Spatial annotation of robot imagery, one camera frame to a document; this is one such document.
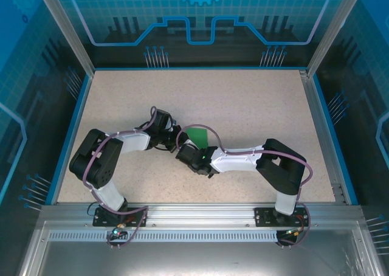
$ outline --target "green object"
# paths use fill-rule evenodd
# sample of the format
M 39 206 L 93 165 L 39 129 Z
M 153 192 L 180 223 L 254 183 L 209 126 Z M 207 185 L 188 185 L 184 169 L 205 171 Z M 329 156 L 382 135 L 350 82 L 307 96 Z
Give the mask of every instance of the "green object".
M 189 139 L 198 147 L 198 148 L 207 148 L 208 147 L 208 135 L 207 130 L 203 128 L 188 128 L 186 133 L 189 136 Z

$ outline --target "glass wall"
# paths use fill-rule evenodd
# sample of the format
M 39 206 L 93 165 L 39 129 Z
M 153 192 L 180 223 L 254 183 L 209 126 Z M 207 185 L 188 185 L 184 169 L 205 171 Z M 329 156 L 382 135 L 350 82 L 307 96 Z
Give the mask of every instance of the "glass wall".
M 307 66 L 341 0 L 60 0 L 96 67 Z
M 317 77 L 366 218 L 376 218 L 380 214 L 388 218 L 387 0 L 357 1 L 319 67 Z
M 42 0 L 0 12 L 0 274 L 15 275 L 85 72 Z

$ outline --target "beige tabletop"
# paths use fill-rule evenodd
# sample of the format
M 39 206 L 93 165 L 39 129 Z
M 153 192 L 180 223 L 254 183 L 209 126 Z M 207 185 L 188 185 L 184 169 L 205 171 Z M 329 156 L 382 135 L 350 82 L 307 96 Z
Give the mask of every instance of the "beige tabletop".
M 97 71 L 72 155 L 89 130 L 133 129 L 150 119 L 153 105 L 168 111 L 181 126 L 211 126 L 226 148 L 278 139 L 314 169 L 300 201 L 335 200 L 298 71 Z M 208 142 L 217 143 L 210 132 Z M 174 157 L 158 150 L 123 154 L 115 184 L 129 202 L 275 202 L 276 191 L 259 173 L 231 171 L 208 179 Z M 58 202 L 93 200 L 67 170 Z

